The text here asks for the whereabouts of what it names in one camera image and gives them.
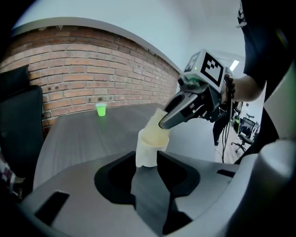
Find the desk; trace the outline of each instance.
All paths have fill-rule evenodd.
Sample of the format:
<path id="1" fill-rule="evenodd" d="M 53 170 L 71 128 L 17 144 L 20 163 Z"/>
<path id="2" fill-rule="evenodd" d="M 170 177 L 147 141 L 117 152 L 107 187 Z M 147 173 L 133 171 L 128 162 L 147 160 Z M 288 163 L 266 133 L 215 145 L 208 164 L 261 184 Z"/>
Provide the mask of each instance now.
<path id="1" fill-rule="evenodd" d="M 123 106 L 108 108 L 104 117 L 99 117 L 96 110 L 59 117 L 41 149 L 33 189 L 67 167 L 136 150 L 138 132 L 145 127 L 156 108 L 162 107 L 159 104 Z M 207 132 L 209 137 L 205 139 L 205 132 L 198 132 L 204 127 L 199 126 L 196 119 L 174 127 L 167 151 L 215 161 L 211 128 Z"/>

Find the plastic cup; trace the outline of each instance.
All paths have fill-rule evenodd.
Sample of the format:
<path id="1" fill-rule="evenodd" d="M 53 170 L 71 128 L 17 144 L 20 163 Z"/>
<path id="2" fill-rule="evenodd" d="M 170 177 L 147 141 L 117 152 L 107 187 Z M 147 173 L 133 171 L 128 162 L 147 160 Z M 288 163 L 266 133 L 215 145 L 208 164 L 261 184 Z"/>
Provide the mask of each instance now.
<path id="1" fill-rule="evenodd" d="M 157 151 L 166 151 L 170 139 L 167 137 L 167 141 L 162 146 L 151 146 L 142 140 L 141 134 L 143 133 L 143 130 L 144 129 L 138 133 L 136 166 L 155 167 L 157 166 Z"/>
<path id="2" fill-rule="evenodd" d="M 98 112 L 98 115 L 99 116 L 105 116 L 106 114 L 106 104 L 104 103 L 99 103 L 99 104 L 96 104 L 96 108 L 97 108 L 97 112 Z"/>

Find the cable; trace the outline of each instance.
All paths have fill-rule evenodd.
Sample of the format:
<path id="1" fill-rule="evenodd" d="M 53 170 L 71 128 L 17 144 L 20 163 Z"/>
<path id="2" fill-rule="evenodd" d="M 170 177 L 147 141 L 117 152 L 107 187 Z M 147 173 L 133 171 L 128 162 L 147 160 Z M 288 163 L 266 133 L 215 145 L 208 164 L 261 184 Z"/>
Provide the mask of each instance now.
<path id="1" fill-rule="evenodd" d="M 230 130 L 231 115 L 232 115 L 232 99 L 230 101 L 229 122 L 226 125 L 226 129 L 228 127 L 228 131 L 227 131 L 227 135 L 225 134 L 225 146 L 223 144 L 223 134 L 222 134 L 222 144 L 223 144 L 222 163 L 224 163 L 224 152 L 225 152 L 225 149 L 226 149 L 226 143 L 227 143 L 227 140 L 228 140 L 228 135 L 229 135 L 229 130 Z"/>

